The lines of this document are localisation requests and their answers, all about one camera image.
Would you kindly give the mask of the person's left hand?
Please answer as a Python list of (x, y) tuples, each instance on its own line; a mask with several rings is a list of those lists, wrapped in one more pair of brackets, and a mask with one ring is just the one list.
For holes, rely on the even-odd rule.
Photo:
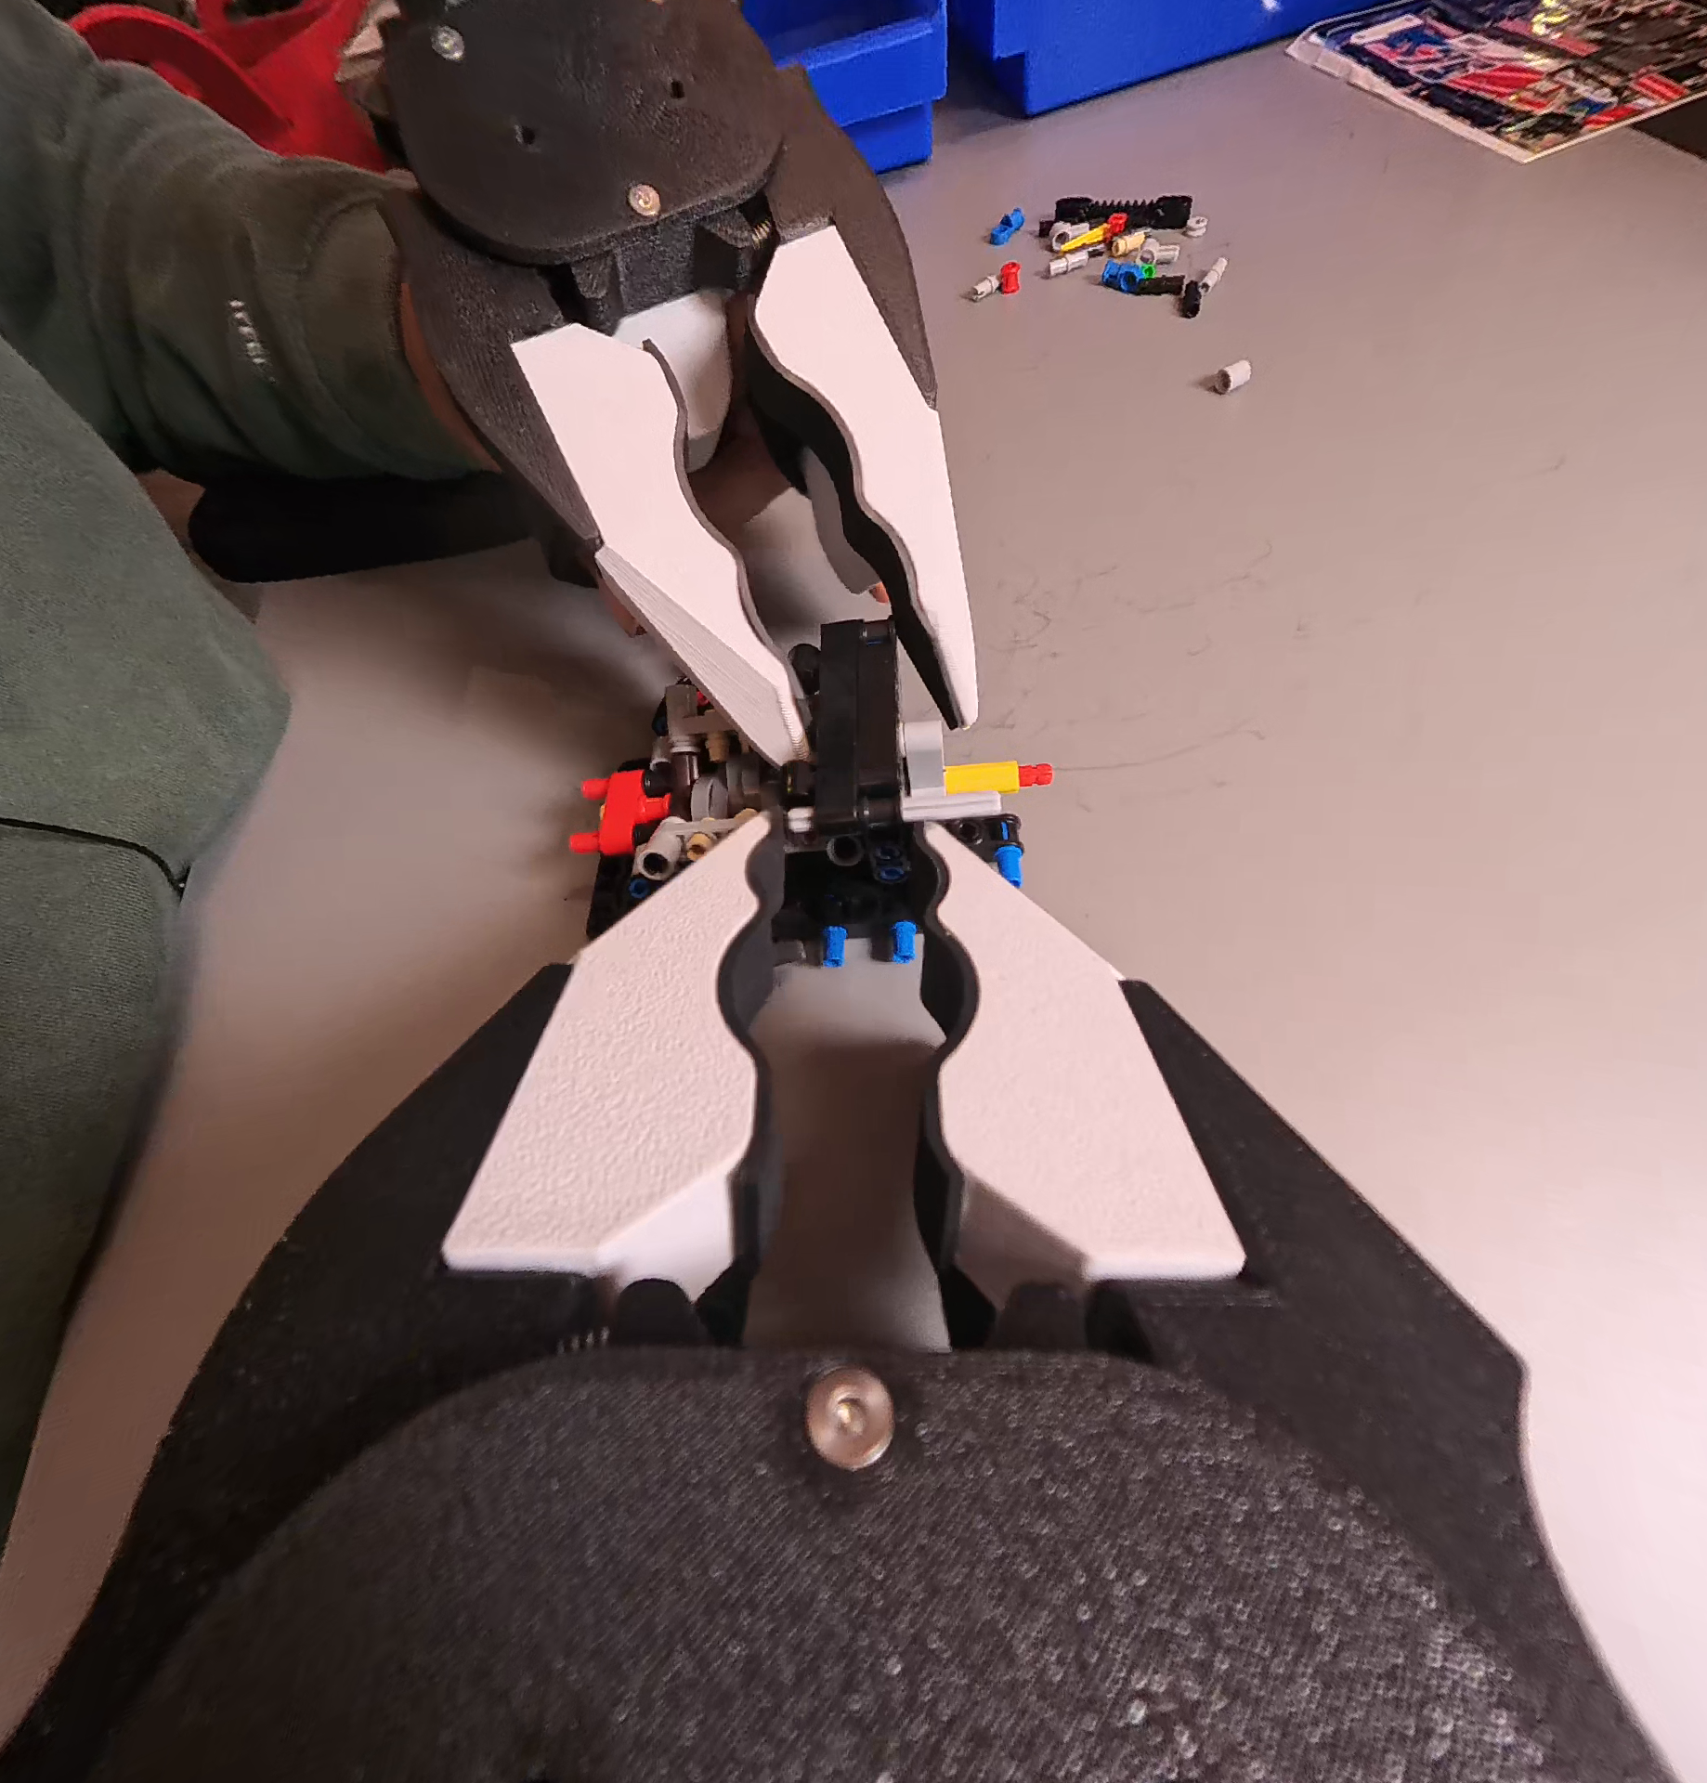
[(747, 527), (791, 481), (753, 426), (731, 424), (717, 434), (711, 455), (687, 473), (687, 491), (707, 525), (733, 549), (743, 547)]

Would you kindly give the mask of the lego instruction booklet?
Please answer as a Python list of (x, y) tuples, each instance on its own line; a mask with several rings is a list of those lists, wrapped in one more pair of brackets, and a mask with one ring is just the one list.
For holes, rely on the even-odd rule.
[(1384, 4), (1286, 55), (1513, 163), (1707, 97), (1707, 2)]

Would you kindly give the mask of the person's left forearm green sleeve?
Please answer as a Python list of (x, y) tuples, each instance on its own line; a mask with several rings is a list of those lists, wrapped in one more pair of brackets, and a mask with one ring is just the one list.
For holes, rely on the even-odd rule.
[(0, 4), (0, 338), (134, 471), (484, 465), (401, 320), (391, 195)]

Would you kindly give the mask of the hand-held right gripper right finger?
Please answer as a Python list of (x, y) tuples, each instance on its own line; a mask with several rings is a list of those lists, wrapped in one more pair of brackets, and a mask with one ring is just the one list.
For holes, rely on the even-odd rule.
[(1243, 1241), (1121, 975), (948, 826), (916, 836), (920, 999), (944, 1035), (912, 1204), (952, 1345), (1020, 1289), (1235, 1279)]

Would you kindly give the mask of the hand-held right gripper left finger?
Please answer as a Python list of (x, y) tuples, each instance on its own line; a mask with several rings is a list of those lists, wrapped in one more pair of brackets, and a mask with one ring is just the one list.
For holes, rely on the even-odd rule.
[(670, 1281), (743, 1339), (781, 1154), (751, 1029), (775, 987), (783, 845), (751, 814), (574, 957), (441, 1243), (459, 1273)]

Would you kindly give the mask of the blue plastic storage bin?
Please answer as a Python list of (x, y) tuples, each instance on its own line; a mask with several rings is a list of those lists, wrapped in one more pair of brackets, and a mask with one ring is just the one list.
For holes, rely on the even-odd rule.
[(1038, 115), (1231, 55), (1364, 2), (948, 2), (962, 53)]
[(948, 85), (944, 2), (741, 2), (741, 14), (777, 65), (807, 73), (872, 171), (930, 159)]

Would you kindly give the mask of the person's green clothed torso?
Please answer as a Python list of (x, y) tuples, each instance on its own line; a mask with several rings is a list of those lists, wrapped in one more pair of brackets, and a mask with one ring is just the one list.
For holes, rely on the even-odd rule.
[(0, 1556), (164, 1052), (180, 883), (286, 714), (250, 625), (0, 336)]

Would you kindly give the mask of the pile of small lego pieces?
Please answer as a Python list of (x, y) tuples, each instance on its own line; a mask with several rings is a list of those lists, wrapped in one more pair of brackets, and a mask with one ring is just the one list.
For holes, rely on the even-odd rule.
[(1227, 268), (1225, 256), (1197, 270), (1183, 264), (1183, 250), (1207, 229), (1189, 195), (1061, 195), (1034, 225), (1042, 248), (1036, 278), (1087, 278), (1121, 296), (1165, 300), (1193, 320)]

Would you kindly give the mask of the lego car chassis model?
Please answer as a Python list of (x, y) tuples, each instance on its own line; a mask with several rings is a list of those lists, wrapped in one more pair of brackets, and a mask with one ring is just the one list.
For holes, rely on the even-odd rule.
[(592, 941), (699, 863), (743, 820), (775, 814), (785, 853), (773, 919), (785, 961), (841, 967), (853, 941), (880, 961), (916, 955), (926, 891), (912, 837), (942, 826), (1012, 885), (1022, 881), (1018, 794), (1050, 766), (946, 766), (944, 726), (900, 716), (892, 625), (843, 621), (791, 650), (807, 718), (803, 760), (763, 762), (689, 680), (664, 690), (640, 758), (584, 780), (596, 808), (572, 853), (596, 861), (584, 937)]

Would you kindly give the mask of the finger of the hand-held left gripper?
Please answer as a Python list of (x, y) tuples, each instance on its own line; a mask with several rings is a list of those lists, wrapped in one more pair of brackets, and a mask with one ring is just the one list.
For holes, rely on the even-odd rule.
[(691, 497), (664, 360), (582, 324), (528, 336), (512, 354), (590, 517), (598, 581), (765, 762), (805, 758), (791, 672), (755, 623), (737, 551)]
[(976, 720), (976, 648), (944, 436), (839, 231), (775, 246), (751, 310), (755, 410), (823, 465), (845, 545), (948, 726)]

